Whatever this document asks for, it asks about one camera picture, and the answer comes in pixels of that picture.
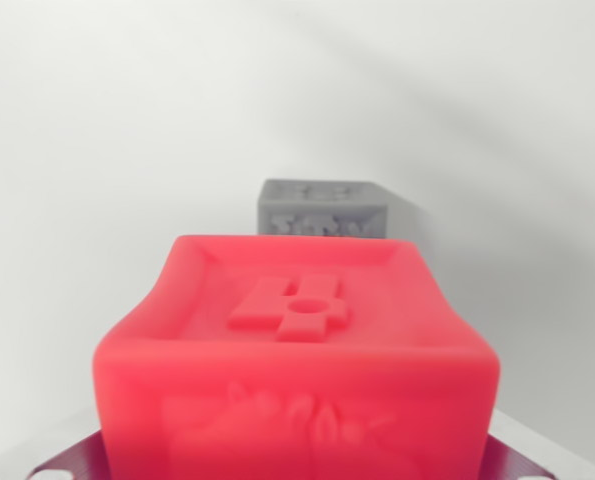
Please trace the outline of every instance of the gray 3d printed box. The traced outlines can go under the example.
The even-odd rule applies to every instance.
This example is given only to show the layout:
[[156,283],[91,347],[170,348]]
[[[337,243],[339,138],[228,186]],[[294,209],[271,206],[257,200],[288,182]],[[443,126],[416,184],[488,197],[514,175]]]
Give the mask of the gray 3d printed box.
[[267,180],[258,208],[260,234],[386,237],[388,192],[370,182]]

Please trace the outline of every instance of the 3d printed box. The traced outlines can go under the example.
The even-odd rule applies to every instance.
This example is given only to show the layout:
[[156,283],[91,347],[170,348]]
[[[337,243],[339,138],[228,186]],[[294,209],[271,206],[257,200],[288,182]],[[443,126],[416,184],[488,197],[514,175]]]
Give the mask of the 3d printed box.
[[182,237],[95,384],[114,480],[464,480],[498,368],[410,243]]
[[369,182],[267,180],[258,201],[258,231],[385,238],[388,197]]

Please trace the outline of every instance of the embossed design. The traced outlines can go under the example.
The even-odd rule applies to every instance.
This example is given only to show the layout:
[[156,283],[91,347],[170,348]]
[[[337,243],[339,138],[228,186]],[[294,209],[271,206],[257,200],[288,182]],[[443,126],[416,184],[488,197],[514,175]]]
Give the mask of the embossed design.
[[326,237],[372,237],[373,224],[366,220],[339,219],[328,213],[302,215],[273,213],[270,215],[273,233],[279,235],[309,235]]
[[186,427],[175,436],[174,458],[192,471],[194,462],[202,462],[213,476],[224,475],[229,462],[207,466],[211,452],[227,451],[234,458],[246,458],[246,466],[258,476],[246,478],[273,479],[285,477],[285,468],[277,469],[277,448],[281,462],[294,461],[301,469],[295,478],[345,478],[385,480],[419,480],[417,462],[401,448],[382,442],[385,432],[400,428],[395,416],[376,415],[355,418],[342,415],[340,405],[310,394],[281,396],[270,390],[249,391],[234,382],[227,388],[227,402],[222,411],[202,426]]
[[335,275],[304,275],[294,295],[288,295],[288,278],[260,278],[253,290],[231,313],[232,328],[272,328],[280,341],[323,341],[328,326],[348,324],[346,303],[337,298]]

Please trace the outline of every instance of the white backdrop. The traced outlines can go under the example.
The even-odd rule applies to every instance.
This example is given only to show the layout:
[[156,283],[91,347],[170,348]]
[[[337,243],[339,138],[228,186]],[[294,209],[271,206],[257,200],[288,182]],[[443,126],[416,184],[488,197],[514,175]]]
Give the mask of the white backdrop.
[[266,177],[425,209],[500,408],[595,461],[582,0],[0,0],[0,451],[92,402],[174,237],[253,233]]

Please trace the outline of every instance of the box side face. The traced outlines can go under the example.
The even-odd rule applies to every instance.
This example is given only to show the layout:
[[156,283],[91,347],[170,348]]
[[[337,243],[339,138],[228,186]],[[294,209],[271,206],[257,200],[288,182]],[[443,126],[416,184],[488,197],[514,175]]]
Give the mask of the box side face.
[[497,381],[485,359],[244,351],[113,364],[113,478],[476,478]]

